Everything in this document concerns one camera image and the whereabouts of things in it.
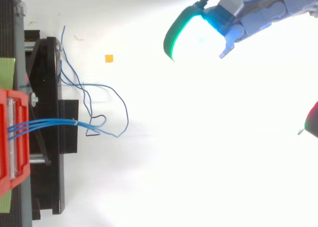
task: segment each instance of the red object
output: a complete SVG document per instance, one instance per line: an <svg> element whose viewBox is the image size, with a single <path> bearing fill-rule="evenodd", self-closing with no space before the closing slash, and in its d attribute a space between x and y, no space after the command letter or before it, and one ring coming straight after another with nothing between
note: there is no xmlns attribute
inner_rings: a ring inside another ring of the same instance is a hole
<svg viewBox="0 0 318 227"><path fill-rule="evenodd" d="M10 180L8 133L7 133L7 98L15 102L15 121L29 121L28 95L25 93L0 89L0 196L16 187L30 175L29 135L16 138L17 172L15 179Z"/></svg>

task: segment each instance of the screw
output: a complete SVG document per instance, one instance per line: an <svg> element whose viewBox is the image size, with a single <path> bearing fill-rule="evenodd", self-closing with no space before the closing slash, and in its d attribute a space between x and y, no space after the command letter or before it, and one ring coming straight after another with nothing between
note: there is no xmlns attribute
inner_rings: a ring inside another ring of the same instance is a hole
<svg viewBox="0 0 318 227"><path fill-rule="evenodd" d="M57 43L56 44L56 50L58 51L58 52L61 52L62 50L63 50L63 46L62 46L62 44L61 43Z"/></svg>
<svg viewBox="0 0 318 227"><path fill-rule="evenodd" d="M15 14L20 17L26 16L26 5L24 2L18 2L17 5L14 8Z"/></svg>
<svg viewBox="0 0 318 227"><path fill-rule="evenodd" d="M304 130L305 130L305 129L299 130L298 135L302 134Z"/></svg>
<svg viewBox="0 0 318 227"><path fill-rule="evenodd" d="M39 98L36 97L35 93L32 93L30 95L30 103L31 103L32 107L35 107L37 102L39 102Z"/></svg>

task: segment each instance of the glowing light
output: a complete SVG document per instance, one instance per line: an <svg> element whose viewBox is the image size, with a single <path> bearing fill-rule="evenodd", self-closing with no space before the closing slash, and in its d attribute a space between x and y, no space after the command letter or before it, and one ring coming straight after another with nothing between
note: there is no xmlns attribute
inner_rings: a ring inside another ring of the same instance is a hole
<svg viewBox="0 0 318 227"><path fill-rule="evenodd" d="M175 62L202 62L218 59L225 38L202 16L192 17L176 37L172 47Z"/></svg>

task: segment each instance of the small orange square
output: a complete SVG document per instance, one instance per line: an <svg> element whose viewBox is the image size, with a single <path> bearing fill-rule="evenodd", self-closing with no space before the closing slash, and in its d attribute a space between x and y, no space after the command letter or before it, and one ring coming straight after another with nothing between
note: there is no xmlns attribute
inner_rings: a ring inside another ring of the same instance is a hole
<svg viewBox="0 0 318 227"><path fill-rule="evenodd" d="M113 55L105 55L105 61L106 63L111 63L114 61L114 56Z"/></svg>

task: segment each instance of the cable bundle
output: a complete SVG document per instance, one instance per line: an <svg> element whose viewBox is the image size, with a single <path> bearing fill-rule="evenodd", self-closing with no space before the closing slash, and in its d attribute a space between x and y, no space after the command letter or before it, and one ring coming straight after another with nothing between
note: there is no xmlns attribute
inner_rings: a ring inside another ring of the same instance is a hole
<svg viewBox="0 0 318 227"><path fill-rule="evenodd" d="M63 29L63 33L62 33L62 38L61 38L61 42L63 42L63 35L64 35L64 32L65 32L65 26L64 26L64 29ZM75 69L72 67L72 65L70 64L68 58L67 58L67 55L66 55L66 52L65 52L65 49L63 48L63 52L64 52L64 55L65 55L65 59L66 59L66 62L67 64L70 66L70 68L72 69L72 71L74 72L77 80L78 80L78 84L75 84L74 82L72 82L68 77L67 75L63 72L63 70L61 70L61 73L59 74L59 79L61 80L61 82L63 82L64 84L66 85L71 85L71 86L75 86L76 88L80 89L83 91L84 93L84 98L83 98L83 103L84 103L84 106L86 107L87 111L88 111L88 114L90 116L90 121L89 121L89 124L87 123L84 123L84 122L80 122L80 121L77 121L77 120L71 120L71 119L39 119L39 120L33 120L33 121L29 121L29 122L25 122L25 123L20 123L20 124L16 124L16 125L13 125L11 127L8 128L8 133L14 133L14 136L9 138L8 140L13 140L13 139L16 139L17 137L20 137L24 134L27 134L29 132L32 132L34 130L38 130L38 129L42 129L42 128L46 128L46 127L51 127L51 126L56 126L56 125L75 125L75 126L80 126L80 127L84 127L87 129L86 131L86 136L97 136L97 135L100 135L101 133L104 133L104 134L107 134L107 135L111 135L111 136L114 136L116 138L119 138L124 132L126 132L127 128L128 128L128 125L129 125L129 117L128 117L128 110L127 110L127 106L124 102L124 100L120 97L120 95L110 86L107 86L107 85L104 85L104 84L83 84L80 82L80 78L78 76L78 74L76 73ZM61 78L61 74L63 74L63 76L68 80L68 82L70 83L67 83L65 82L62 78ZM101 130L100 128L106 123L107 121L107 118L105 115L97 115L97 116L93 116L93 110L92 110L92 100L91 100L91 96L89 94L89 92L87 90L85 90L83 88L83 86L85 85L88 85L88 86L96 86L96 87L105 87L105 88L108 88L108 89L111 89L119 98L120 100L123 102L124 106L125 106L125 110L126 110L126 117L127 117L127 125L124 129L124 131L122 131L119 135L115 135L113 133L109 133L109 132L106 132L106 131L103 131ZM86 95L88 96L89 98L89 107L86 105ZM91 122L93 119L95 118L99 118L99 117L103 117L104 118L104 121L102 124L100 125L92 125ZM89 130L92 130L93 132L95 132L95 134L87 134Z"/></svg>
<svg viewBox="0 0 318 227"><path fill-rule="evenodd" d="M8 140L10 141L10 140L16 139L17 137L20 137L24 134L27 134L37 129L42 129L42 128L56 126L56 125L80 126L80 127L87 128L88 130L92 130L96 132L97 134L104 133L104 134L114 136L116 138L119 138L122 135L122 133L120 135L115 135L115 134L101 130L100 127L102 127L104 124L105 122L102 123L101 125L92 125L92 124L87 124L87 123L77 121L77 120L72 120L72 119L39 119L39 120L33 120L29 122L16 124L9 127L8 133L16 133L18 131L20 132L18 134L15 134L13 137L9 138Z"/></svg>

